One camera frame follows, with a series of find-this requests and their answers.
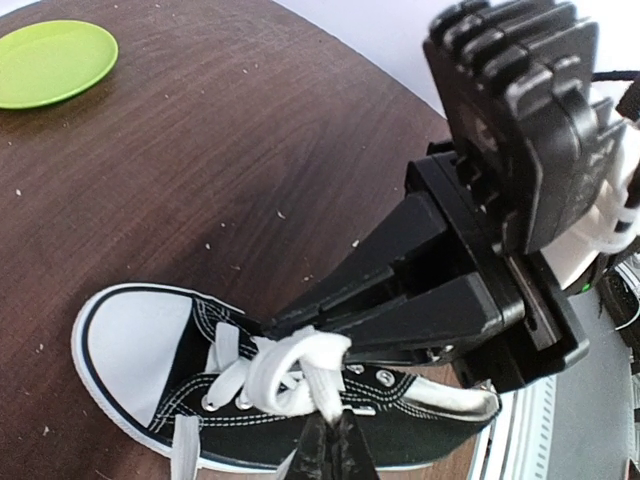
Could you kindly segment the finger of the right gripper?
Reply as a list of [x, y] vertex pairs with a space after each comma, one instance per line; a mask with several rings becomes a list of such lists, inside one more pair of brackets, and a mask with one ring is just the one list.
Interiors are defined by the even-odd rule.
[[408, 293], [406, 276], [448, 230], [432, 196], [407, 195], [327, 277], [279, 312], [265, 328], [289, 335], [372, 310]]
[[465, 274], [410, 299], [334, 317], [320, 329], [349, 337], [351, 355], [364, 362], [402, 363], [407, 353], [418, 363], [428, 348], [437, 350], [442, 360], [464, 355], [524, 314], [518, 291], [509, 291], [500, 303], [480, 275]]

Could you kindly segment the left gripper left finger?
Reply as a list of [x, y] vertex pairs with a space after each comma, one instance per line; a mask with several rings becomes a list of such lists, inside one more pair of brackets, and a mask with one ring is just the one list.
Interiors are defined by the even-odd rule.
[[320, 413], [310, 415], [284, 478], [286, 480], [332, 479], [332, 435], [333, 430], [330, 424]]

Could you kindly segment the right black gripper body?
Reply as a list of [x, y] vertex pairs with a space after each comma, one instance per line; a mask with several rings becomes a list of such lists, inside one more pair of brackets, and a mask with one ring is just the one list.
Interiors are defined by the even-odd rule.
[[465, 387], [489, 380], [498, 392], [509, 392], [575, 365], [586, 357], [589, 340], [542, 255], [502, 252], [497, 226], [458, 182], [460, 163], [452, 143], [432, 143], [425, 158], [409, 164], [405, 187], [435, 200], [473, 263], [481, 298], [495, 309], [479, 318], [475, 339], [450, 353], [458, 379]]

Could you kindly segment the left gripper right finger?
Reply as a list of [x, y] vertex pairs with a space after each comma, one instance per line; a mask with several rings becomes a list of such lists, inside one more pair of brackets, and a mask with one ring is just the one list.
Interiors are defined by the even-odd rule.
[[379, 479], [366, 440], [352, 410], [344, 410], [332, 427], [332, 478]]

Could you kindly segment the white shoelace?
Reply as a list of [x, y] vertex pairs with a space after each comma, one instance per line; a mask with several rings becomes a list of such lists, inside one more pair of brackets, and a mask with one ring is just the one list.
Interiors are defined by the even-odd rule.
[[186, 394], [172, 421], [172, 478], [197, 478], [203, 453], [217, 448], [226, 460], [285, 479], [308, 417], [320, 413], [332, 428], [346, 410], [350, 345], [312, 327], [274, 341], [218, 324], [202, 396]]

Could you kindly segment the black white canvas sneaker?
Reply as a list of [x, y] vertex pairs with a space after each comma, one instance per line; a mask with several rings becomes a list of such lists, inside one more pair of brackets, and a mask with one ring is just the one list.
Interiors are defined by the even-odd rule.
[[342, 336], [266, 338], [212, 296], [126, 283], [92, 296], [71, 336], [90, 395], [127, 435], [171, 461], [266, 473], [288, 460], [311, 413], [352, 412], [375, 467], [415, 470], [455, 451], [499, 414], [499, 396], [371, 364], [340, 365]]

